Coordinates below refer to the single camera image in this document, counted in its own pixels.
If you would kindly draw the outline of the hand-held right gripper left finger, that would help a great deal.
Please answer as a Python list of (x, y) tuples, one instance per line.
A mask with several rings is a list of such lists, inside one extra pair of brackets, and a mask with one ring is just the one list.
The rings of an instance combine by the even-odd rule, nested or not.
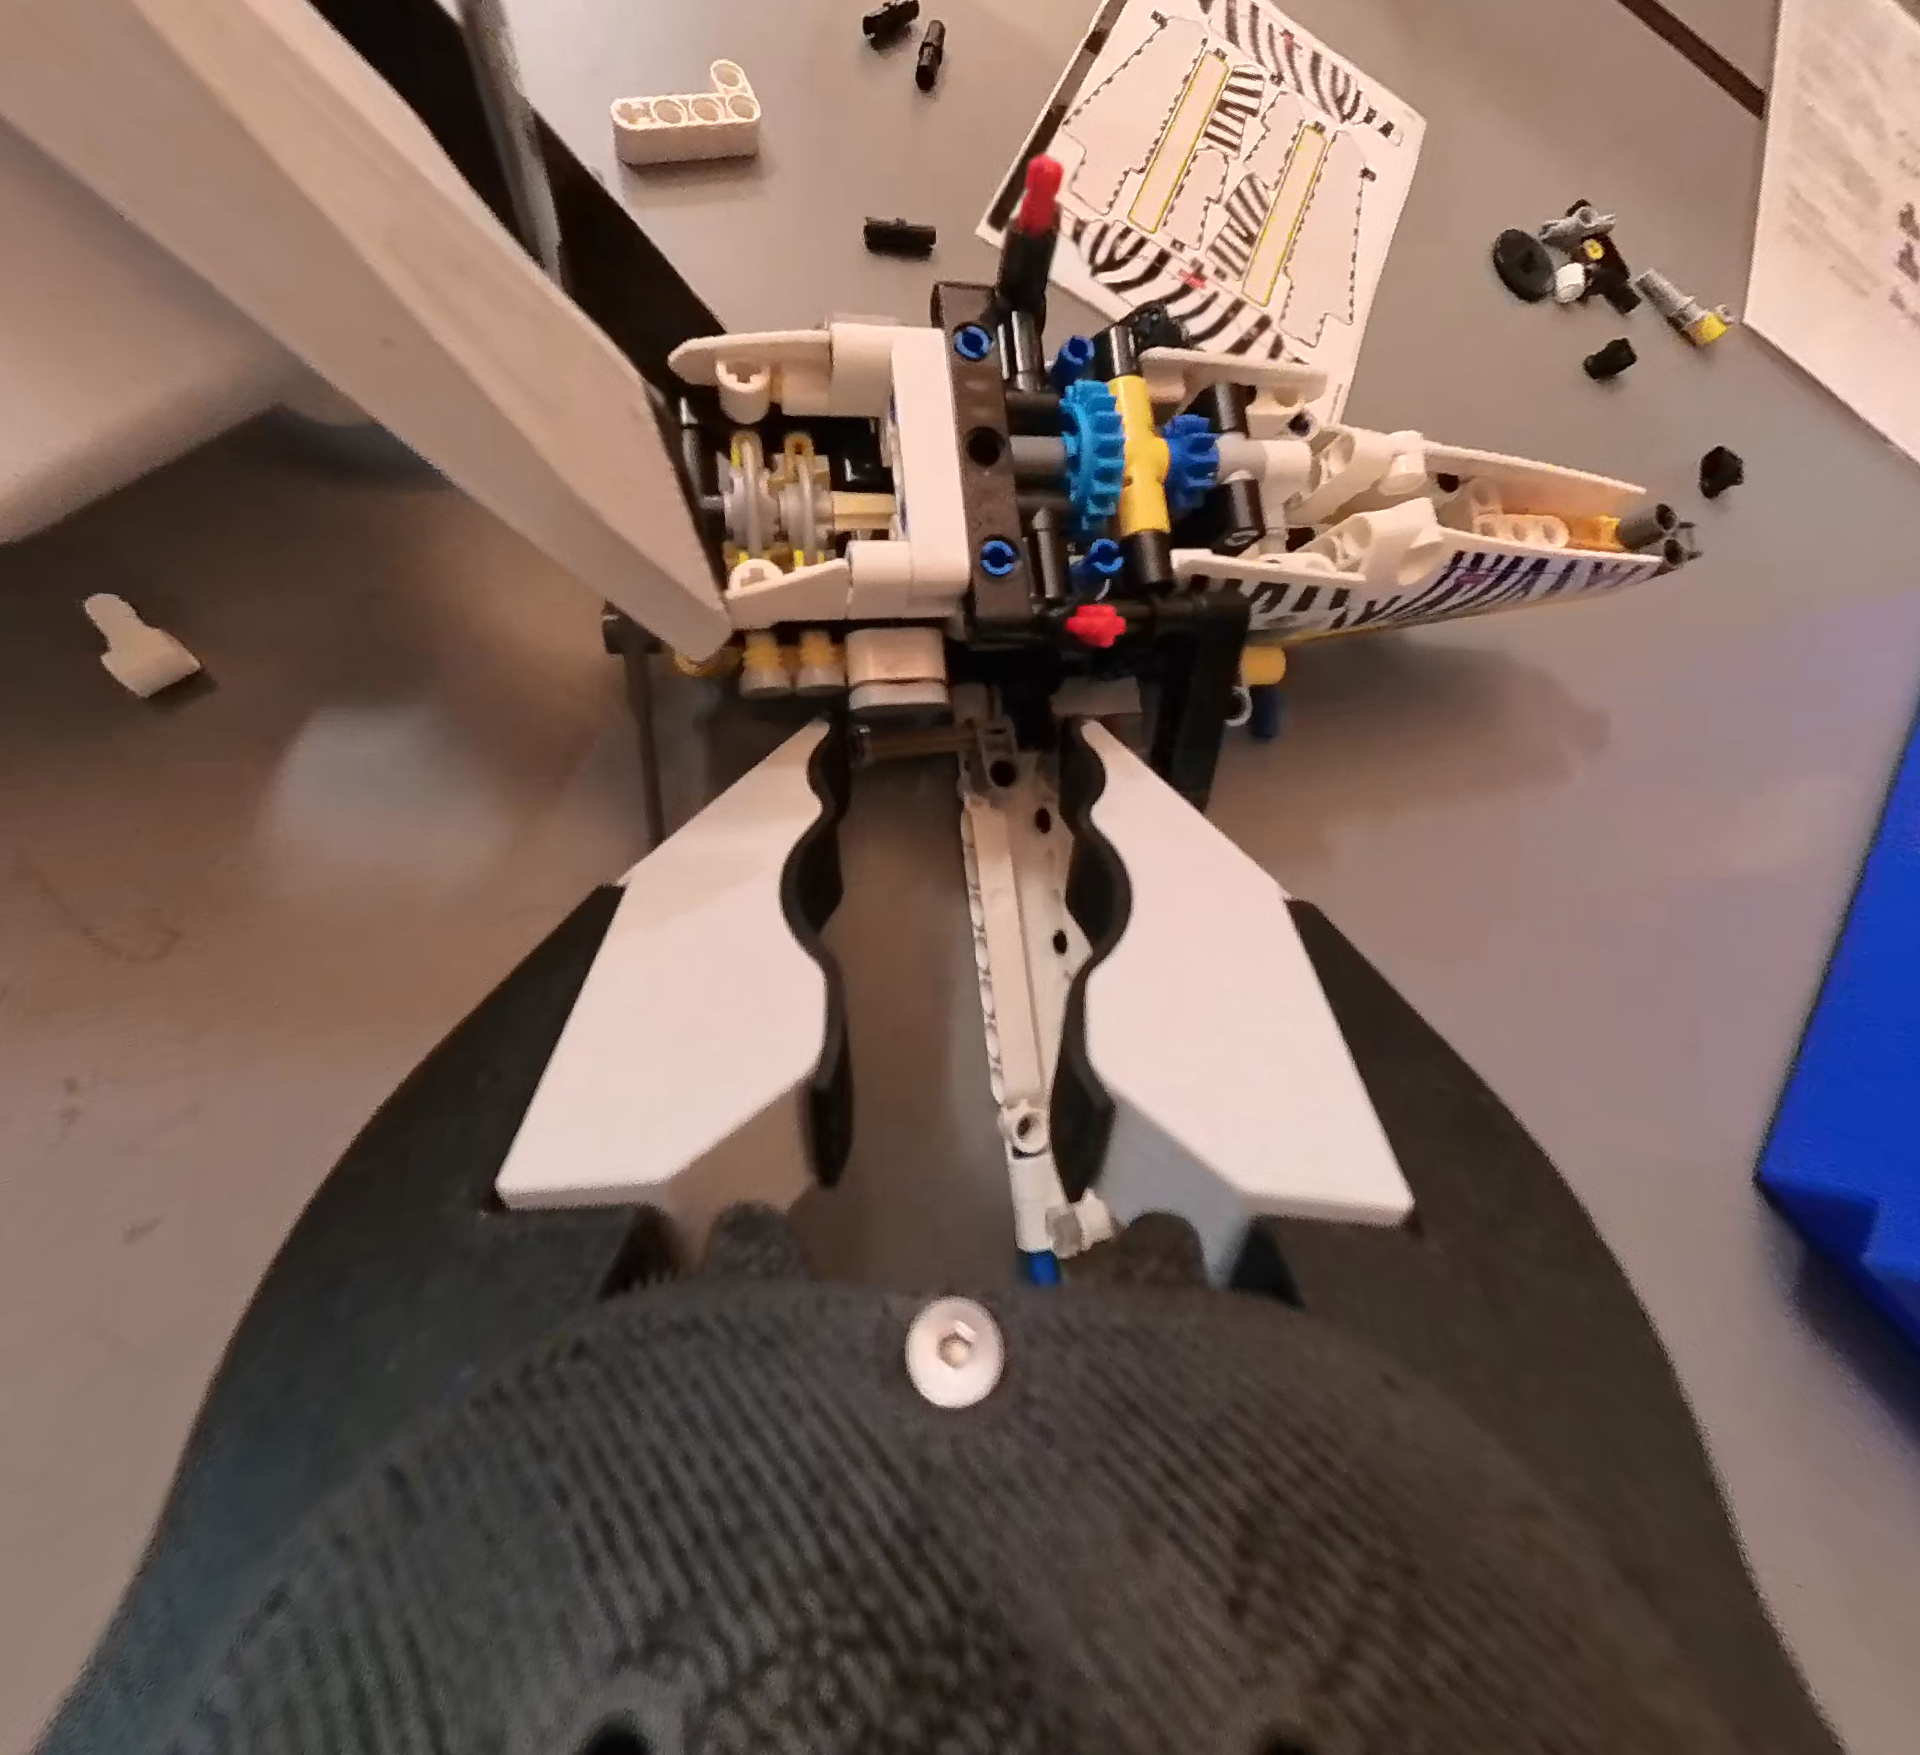
[(850, 1156), (844, 730), (785, 738), (620, 880), (589, 975), (496, 1174), (515, 1212), (788, 1210)]

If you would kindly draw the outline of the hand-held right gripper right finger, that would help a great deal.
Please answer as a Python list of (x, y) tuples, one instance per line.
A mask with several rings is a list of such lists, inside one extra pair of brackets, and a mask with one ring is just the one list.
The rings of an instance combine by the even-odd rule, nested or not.
[(1085, 948), (1048, 1110), (1069, 1201), (1183, 1221), (1213, 1279), (1262, 1218), (1406, 1222), (1414, 1192), (1280, 884), (1091, 718), (1063, 742), (1058, 813)]

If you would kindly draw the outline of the zebra striped lego helicopter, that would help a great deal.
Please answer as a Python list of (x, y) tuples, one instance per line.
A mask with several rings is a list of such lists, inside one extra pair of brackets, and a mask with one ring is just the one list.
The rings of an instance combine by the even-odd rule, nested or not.
[(668, 356), (663, 440), (717, 562), (716, 655), (861, 734), (959, 730), (981, 690), (1063, 756), (1074, 693), (1148, 690), (1148, 761), (1197, 810), (1226, 730), (1273, 732), (1291, 651), (1647, 585), (1694, 526), (1601, 475), (1343, 417), (1323, 371), (1187, 345), (1053, 283), (1034, 156), (989, 283), (921, 325), (831, 319)]

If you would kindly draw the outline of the white lego L beam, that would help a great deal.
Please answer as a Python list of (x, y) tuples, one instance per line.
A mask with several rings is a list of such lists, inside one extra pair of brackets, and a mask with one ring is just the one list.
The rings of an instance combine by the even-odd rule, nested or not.
[(613, 156), (628, 170), (754, 159), (761, 110), (737, 63), (707, 66), (696, 94), (619, 98), (609, 108)]

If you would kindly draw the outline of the small white lego piece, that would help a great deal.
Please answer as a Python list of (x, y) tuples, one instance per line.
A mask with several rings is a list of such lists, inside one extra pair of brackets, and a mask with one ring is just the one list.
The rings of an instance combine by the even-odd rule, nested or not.
[(130, 697), (150, 703), (202, 676), (200, 659), (125, 597), (96, 592), (82, 600), (81, 610), (102, 639), (102, 668)]

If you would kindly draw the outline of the grey yellow lego piece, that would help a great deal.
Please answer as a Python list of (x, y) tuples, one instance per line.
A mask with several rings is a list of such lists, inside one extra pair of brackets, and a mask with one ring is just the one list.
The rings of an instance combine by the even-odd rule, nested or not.
[(1699, 303), (1655, 268), (1635, 272), (1630, 284), (1692, 349), (1712, 348), (1731, 327), (1721, 306)]

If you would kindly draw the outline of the lego minifigure parts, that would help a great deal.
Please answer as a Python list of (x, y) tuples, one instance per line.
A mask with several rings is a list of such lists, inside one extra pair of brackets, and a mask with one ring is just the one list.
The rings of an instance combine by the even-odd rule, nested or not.
[(1598, 299), (1619, 314), (1632, 312), (1641, 294), (1612, 240), (1617, 218), (1598, 212), (1589, 199), (1575, 203), (1562, 216), (1539, 226), (1539, 240), (1553, 260), (1551, 300), (1575, 304)]

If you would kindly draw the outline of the blue storage bin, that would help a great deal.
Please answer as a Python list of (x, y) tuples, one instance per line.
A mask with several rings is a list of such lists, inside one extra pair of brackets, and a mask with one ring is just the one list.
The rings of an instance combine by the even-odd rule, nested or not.
[(1894, 770), (1754, 1180), (1918, 1345), (1918, 732)]

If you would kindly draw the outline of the zebra sticker sheet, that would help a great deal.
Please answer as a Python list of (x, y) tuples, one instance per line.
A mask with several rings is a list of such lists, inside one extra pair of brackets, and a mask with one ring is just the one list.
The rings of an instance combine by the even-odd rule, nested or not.
[(1273, 0), (1101, 0), (975, 237), (1063, 168), (1054, 286), (1351, 381), (1425, 122)]

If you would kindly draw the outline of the white paper sheet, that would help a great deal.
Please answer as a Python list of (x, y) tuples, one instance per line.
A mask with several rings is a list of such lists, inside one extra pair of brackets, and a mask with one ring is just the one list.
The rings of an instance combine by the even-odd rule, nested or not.
[(1743, 322), (1918, 458), (1918, 22), (1781, 0)]

